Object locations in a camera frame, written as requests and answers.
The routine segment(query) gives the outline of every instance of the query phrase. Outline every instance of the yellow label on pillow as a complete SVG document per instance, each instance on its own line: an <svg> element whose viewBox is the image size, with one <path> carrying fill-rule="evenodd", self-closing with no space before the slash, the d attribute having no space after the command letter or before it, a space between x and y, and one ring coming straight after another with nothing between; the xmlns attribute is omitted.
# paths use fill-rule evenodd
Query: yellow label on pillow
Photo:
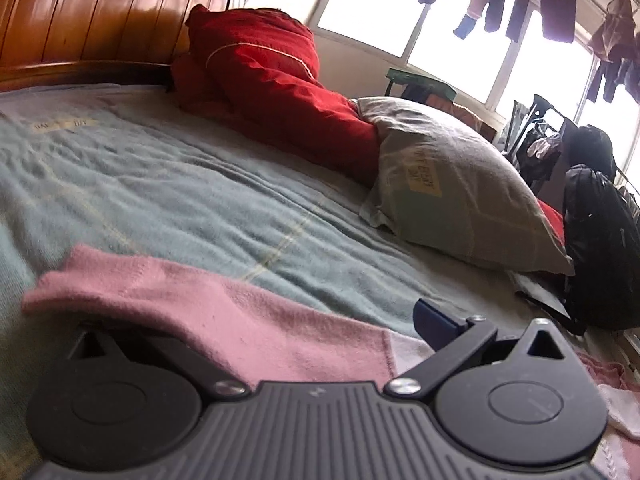
<svg viewBox="0 0 640 480"><path fill-rule="evenodd" d="M442 196L436 165L433 160L424 156L423 150L415 150L407 158L404 171L411 191Z"/></svg>
<svg viewBox="0 0 640 480"><path fill-rule="evenodd" d="M95 126L96 124L97 122L93 119L73 118L32 124L31 129L39 134L46 134L55 130L71 130L78 126Z"/></svg>

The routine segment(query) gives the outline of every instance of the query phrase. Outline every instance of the triangular cutout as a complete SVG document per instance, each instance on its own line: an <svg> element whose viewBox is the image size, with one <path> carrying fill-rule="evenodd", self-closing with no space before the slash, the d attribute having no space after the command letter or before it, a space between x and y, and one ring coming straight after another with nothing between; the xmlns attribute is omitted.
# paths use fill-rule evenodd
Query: triangular cutout
<svg viewBox="0 0 640 480"><path fill-rule="evenodd" d="M533 357L564 359L564 355L551 337L551 334L545 330L538 331L527 353Z"/></svg>

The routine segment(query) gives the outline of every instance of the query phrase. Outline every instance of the window frame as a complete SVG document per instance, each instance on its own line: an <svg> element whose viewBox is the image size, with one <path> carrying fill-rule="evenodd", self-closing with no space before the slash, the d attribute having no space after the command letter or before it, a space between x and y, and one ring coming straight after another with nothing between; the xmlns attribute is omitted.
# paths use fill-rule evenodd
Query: window frame
<svg viewBox="0 0 640 480"><path fill-rule="evenodd" d="M385 61L387 61L389 64L396 66L398 68L408 68L414 72L417 73L421 73L423 75L427 75L427 76L431 76L428 72L426 72L425 70L422 70L420 67L411 65L408 60L409 60L409 56L411 56L411 53L417 43L418 37L420 36L420 33L422 31L422 26L424 25L424 20L427 17L427 14L430 10L430 6L428 5L424 5L422 7L422 12L420 13L420 16L418 17L418 20L416 21L415 25L414 25L414 29L412 30L411 35L409 36L409 40L407 41L404 50L402 51L402 55L401 56L394 56L393 54L390 54L384 50L381 50L379 48L376 48L372 45L363 43L362 41L359 40L354 40L353 38L349 38L348 36L344 36L343 34L339 34L337 32L334 32L332 30L327 30L325 28L321 28L319 27L319 22L320 22L320 18L322 17L322 14L324 13L327 4L329 3L329 0L318 0L318 2L316 3L316 6L314 7L313 11L311 12L311 16L309 18L309 22L308 22L308 26L309 28L311 28L313 30L313 32L315 34L317 34L318 36L324 37L324 38L329 38L330 40L334 40L337 41L337 43L341 43L341 44L346 44L347 46L352 46L355 48L358 48L360 50L363 50L364 52L367 52L369 54L372 54L374 56L379 57L380 59L383 59ZM520 39L518 40L518 42L514 42L511 41L510 46L507 49L507 53L504 56L504 59L502 61L502 64L500 66L500 70L498 70L498 74L494 80L494 84L492 85L492 88L489 92L489 95L486 99L486 101L480 102L479 100L475 99L474 97L471 97L470 95L462 92L462 91L458 91L459 94L462 94L462 96L464 97L465 101L471 102L472 104L474 104L475 108L482 110L486 115L489 116L493 116L495 119L497 119L498 117L502 118L503 120L508 120L508 118L503 118L502 116L500 116L495 110L498 106L498 103L500 102L501 97L504 94L505 88L507 86L507 83L509 81L509 78L511 76L511 72L513 71L513 68L515 66L516 60L518 58L518 54L520 53L520 48L522 46L522 38L524 37L524 33L526 32L527 28L529 27L529 22L531 19L531 16L534 12L534 10L537 10L538 12L540 12L540 0L531 0L529 3L529 7L527 7L527 13L525 15L525 19L524 22L522 24L522 31L520 34ZM575 36L575 41L577 41L578 43L580 43L584 48L587 48L587 42L588 42L588 35L582 33L580 30L576 31L576 36ZM575 123L579 122L580 117L584 111L584 105L587 99L587 92L588 92L588 88L591 84L591 81L593 81L593 77L595 76L596 73L596 69L598 66L598 59L593 56L593 61L591 63L591 71L589 73L589 76L587 78L587 83L584 87L584 91L582 92L582 97L580 99L580 102L578 104L576 113L573 117L573 120ZM632 140L631 143L631 147L626 155L625 161L622 165L622 171L626 172L629 168L629 165L631 164L631 161L634 157L634 153L636 152L636 149L638 148L638 139L640 137L640 107L638 110L638 116L636 117L636 128L635 128L636 132L634 134L634 138Z"/></svg>

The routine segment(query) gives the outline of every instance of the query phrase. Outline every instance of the bed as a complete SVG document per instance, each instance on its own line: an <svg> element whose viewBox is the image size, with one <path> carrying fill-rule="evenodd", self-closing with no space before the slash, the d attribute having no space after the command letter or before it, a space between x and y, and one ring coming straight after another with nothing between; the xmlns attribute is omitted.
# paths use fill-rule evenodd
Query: bed
<svg viewBox="0 0 640 480"><path fill-rule="evenodd" d="M363 186L180 111L166 90L186 13L242 2L0 0L0 478L37 461L26 403L78 322L25 319L20 298L80 242L411 336L421 297L510 327L539 314L506 273L368 226ZM602 334L581 344L615 352Z"/></svg>

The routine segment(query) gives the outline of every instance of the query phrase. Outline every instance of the ridged gray surface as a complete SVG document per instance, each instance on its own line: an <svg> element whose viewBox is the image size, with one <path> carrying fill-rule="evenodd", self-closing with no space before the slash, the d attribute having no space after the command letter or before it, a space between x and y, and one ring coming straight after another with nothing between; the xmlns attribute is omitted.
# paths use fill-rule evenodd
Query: ridged gray surface
<svg viewBox="0 0 640 480"><path fill-rule="evenodd" d="M164 460L110 475L48 464L37 480L505 480L523 474L472 462L449 447L418 404L373 384L265 383L244 402L210 409L196 435ZM587 466L539 475L596 480Z"/></svg>

